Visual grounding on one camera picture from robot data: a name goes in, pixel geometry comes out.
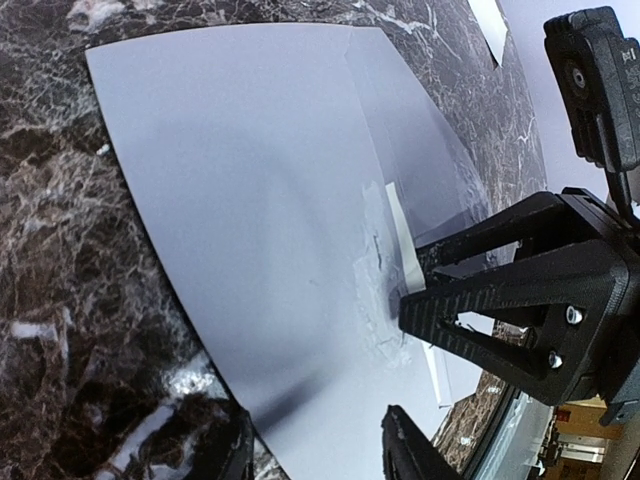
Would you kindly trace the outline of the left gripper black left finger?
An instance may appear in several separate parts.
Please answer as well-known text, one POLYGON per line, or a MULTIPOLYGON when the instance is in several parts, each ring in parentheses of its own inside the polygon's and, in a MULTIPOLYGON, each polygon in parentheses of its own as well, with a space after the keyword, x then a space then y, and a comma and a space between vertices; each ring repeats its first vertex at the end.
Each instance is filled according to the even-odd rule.
POLYGON ((221 442, 215 479, 254 479, 254 428, 246 410, 240 409, 222 429, 221 442))

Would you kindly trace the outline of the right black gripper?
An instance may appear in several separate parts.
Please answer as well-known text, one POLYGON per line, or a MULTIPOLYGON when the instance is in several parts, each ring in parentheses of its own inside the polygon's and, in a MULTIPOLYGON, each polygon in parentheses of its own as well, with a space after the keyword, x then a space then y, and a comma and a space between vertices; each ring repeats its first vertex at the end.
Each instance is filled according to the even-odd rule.
POLYGON ((582 188, 538 192, 416 254, 427 273, 526 240, 529 257, 405 296, 400 329, 546 405, 597 395, 602 425, 628 422, 639 411, 639 232, 614 209, 582 188), (468 312, 534 341, 456 325, 468 312))

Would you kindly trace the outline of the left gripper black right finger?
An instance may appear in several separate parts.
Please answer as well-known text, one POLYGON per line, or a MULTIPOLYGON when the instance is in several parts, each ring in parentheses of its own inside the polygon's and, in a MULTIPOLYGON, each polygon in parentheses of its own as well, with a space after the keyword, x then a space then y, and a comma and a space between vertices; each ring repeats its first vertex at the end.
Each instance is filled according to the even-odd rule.
POLYGON ((401 406, 388 406, 382 420, 382 430, 383 469, 386 479, 455 478, 455 470, 401 406))

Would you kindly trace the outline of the beige letter paper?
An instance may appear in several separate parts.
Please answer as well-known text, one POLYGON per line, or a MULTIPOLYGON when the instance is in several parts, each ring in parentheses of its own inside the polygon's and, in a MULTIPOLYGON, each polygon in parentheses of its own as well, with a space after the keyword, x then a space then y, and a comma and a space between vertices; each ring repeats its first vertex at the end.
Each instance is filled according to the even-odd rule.
MULTIPOLYGON (((415 245, 398 197, 395 183, 388 183, 385 189, 398 238, 406 290, 409 294, 424 291, 426 289, 425 277, 417 259, 415 245)), ((421 346, 427 360, 438 407, 451 407, 451 388, 444 352, 433 344, 425 341, 421 342, 421 346)))

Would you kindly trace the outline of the grey envelope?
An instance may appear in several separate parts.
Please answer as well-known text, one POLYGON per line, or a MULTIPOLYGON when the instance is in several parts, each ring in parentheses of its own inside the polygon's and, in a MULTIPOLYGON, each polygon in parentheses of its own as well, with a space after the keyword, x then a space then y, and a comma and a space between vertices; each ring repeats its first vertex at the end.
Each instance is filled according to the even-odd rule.
POLYGON ((89 49, 126 183, 181 305, 293 479, 379 479, 381 420, 433 435, 385 186, 415 245, 486 218, 469 155, 386 34, 284 23, 89 49))

